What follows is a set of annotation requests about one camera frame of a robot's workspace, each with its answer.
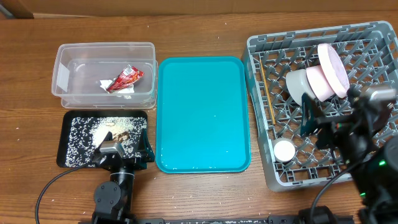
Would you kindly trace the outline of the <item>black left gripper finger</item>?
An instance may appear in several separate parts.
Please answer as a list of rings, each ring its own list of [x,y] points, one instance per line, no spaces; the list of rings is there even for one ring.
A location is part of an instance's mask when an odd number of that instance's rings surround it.
[[[152,146],[150,145],[146,129],[142,130],[141,140],[142,140],[142,158],[145,160],[145,162],[154,162],[155,154],[152,150]]]
[[[102,140],[102,142],[99,144],[99,146],[98,146],[97,148],[100,148],[101,145],[102,145],[104,142],[112,141],[112,140],[113,140],[113,134],[112,134],[112,132],[109,131],[109,132],[106,134],[106,136],[104,137],[104,139]]]

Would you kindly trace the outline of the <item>pink small plate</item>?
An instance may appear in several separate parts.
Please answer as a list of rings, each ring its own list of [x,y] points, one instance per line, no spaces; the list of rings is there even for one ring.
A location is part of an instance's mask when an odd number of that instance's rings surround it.
[[[335,94],[320,65],[306,69],[309,85],[319,101],[325,101]]]

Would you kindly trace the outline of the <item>grey bowl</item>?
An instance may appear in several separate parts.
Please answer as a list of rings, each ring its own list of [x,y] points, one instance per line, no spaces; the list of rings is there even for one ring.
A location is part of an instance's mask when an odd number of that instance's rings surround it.
[[[290,96],[300,106],[302,105],[302,95],[304,93],[306,93],[311,99],[316,98],[309,85],[306,69],[300,69],[287,73],[286,85]]]

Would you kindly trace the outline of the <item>wooden chopstick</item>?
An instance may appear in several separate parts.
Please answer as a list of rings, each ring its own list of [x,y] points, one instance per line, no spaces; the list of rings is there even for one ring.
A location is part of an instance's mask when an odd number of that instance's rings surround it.
[[[265,89],[266,96],[267,96],[267,105],[268,105],[268,108],[269,108],[269,114],[270,114],[270,117],[271,117],[271,122],[272,122],[272,125],[275,125],[276,121],[275,121],[275,116],[274,116],[274,109],[273,109],[273,106],[272,106],[271,97],[270,97],[269,89],[268,89],[268,86],[267,86],[267,78],[265,76],[264,66],[262,64],[262,61],[260,61],[260,69],[261,69],[262,80],[264,82],[264,89]]]

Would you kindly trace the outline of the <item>white large plate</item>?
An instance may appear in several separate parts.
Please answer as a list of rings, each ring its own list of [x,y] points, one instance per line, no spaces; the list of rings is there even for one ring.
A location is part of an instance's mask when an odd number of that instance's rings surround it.
[[[346,97],[349,80],[340,56],[330,44],[319,44],[317,52],[321,68],[331,89],[340,98]]]

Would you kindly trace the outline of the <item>white tissue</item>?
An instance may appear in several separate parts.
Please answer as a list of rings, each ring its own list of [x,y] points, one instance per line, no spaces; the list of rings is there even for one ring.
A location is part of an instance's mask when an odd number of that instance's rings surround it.
[[[104,91],[109,93],[107,88],[111,86],[113,81],[112,80],[100,80],[99,82],[100,82],[100,87]],[[113,91],[113,93],[117,93],[117,94],[123,93],[123,95],[118,95],[118,97],[123,97],[123,98],[129,100],[129,99],[132,98],[131,93],[134,93],[134,85],[132,84],[132,85],[129,85],[128,87],[126,87],[126,88],[122,88],[120,90]]]

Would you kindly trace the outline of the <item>red snack wrapper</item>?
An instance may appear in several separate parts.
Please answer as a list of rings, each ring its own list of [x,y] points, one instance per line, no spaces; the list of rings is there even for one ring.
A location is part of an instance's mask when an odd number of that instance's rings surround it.
[[[144,72],[138,70],[136,67],[128,65],[123,71],[114,79],[112,84],[106,88],[106,91],[113,93],[118,90],[125,89],[135,82],[139,81],[144,76]]]

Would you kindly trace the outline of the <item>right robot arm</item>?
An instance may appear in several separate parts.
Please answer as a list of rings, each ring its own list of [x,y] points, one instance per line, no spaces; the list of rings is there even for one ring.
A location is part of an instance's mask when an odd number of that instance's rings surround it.
[[[373,137],[389,121],[397,101],[396,89],[375,85],[347,92],[351,114],[326,116],[308,94],[302,95],[303,137],[316,135],[317,149],[338,149],[345,170],[329,180],[309,209],[301,210],[297,223],[349,223],[317,205],[324,192],[349,173],[362,198],[358,211],[362,223],[397,223],[397,137],[377,147]]]

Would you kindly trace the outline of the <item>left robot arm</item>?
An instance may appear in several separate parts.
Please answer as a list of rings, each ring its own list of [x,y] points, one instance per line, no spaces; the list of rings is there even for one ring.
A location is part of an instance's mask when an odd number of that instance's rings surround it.
[[[35,222],[40,223],[39,207],[46,190],[59,178],[69,173],[86,168],[90,165],[110,172],[109,180],[97,186],[94,192],[95,210],[91,217],[92,223],[137,223],[136,216],[131,213],[134,172],[147,169],[148,162],[154,162],[155,154],[150,146],[147,130],[139,134],[137,151],[132,157],[119,141],[111,139],[108,133],[104,141],[95,149],[91,161],[62,172],[50,180],[43,188],[35,204]]]

